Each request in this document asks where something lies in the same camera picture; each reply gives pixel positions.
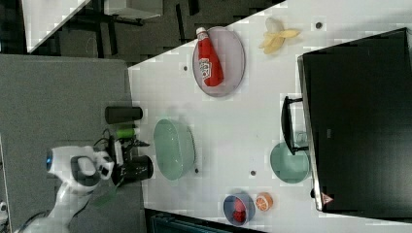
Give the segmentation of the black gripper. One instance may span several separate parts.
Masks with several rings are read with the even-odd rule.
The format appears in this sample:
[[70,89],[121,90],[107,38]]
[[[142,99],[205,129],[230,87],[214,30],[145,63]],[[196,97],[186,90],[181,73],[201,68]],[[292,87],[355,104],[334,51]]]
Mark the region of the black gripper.
[[136,138],[116,139],[110,136],[108,140],[108,154],[116,165],[123,165],[127,154],[135,147]]

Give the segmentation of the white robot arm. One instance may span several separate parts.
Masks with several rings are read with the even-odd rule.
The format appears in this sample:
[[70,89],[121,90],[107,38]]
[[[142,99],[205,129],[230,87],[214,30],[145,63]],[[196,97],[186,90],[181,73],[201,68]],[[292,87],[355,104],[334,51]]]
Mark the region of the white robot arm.
[[29,218],[14,233],[70,233],[72,219],[86,208],[101,181],[119,185],[124,180],[127,150],[113,138],[104,150],[91,146],[50,149],[47,172],[61,181],[53,208],[44,216]]

